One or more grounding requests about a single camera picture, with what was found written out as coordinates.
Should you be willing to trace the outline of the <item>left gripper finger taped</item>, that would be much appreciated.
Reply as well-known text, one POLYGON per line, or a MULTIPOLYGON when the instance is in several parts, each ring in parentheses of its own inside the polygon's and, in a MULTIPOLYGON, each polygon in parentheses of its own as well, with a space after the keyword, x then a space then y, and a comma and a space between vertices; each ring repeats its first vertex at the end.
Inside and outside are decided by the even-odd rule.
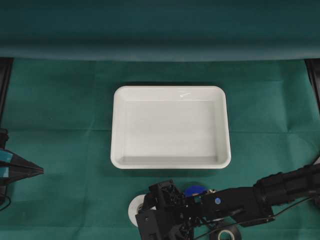
POLYGON ((26 178, 32 178, 44 174, 44 169, 33 168, 15 168, 15 167, 1 167, 0 168, 0 185, 6 186, 13 182, 20 181, 26 178))
POLYGON ((36 165, 35 163, 27 161, 21 156, 5 149, 0 149, 0 166, 26 169, 42 169, 42 167, 36 165))

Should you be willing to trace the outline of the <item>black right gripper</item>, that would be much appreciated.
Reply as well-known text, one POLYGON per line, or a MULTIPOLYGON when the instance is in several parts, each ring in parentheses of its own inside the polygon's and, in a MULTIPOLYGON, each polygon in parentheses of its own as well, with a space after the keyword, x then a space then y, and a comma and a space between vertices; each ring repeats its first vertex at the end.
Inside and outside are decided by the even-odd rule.
POLYGON ((173 180, 149 186, 143 206, 135 216, 142 240, 193 240, 195 228, 212 223, 205 219, 201 197, 211 194, 207 189, 202 194, 186 197, 178 190, 173 180))

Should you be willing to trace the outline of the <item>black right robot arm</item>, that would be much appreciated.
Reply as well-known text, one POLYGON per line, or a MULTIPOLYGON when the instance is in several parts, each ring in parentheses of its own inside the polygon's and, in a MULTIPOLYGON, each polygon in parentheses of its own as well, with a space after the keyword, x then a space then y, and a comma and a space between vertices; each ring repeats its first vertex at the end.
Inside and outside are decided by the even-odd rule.
POLYGON ((212 234, 227 228, 221 224, 225 218, 242 227, 266 224, 277 217, 273 206, 293 207, 295 200, 319 196, 319 164, 272 174, 251 187, 205 190, 195 196, 186 196, 168 180, 149 187, 135 219, 143 240, 195 240, 195 228, 207 226, 212 234))

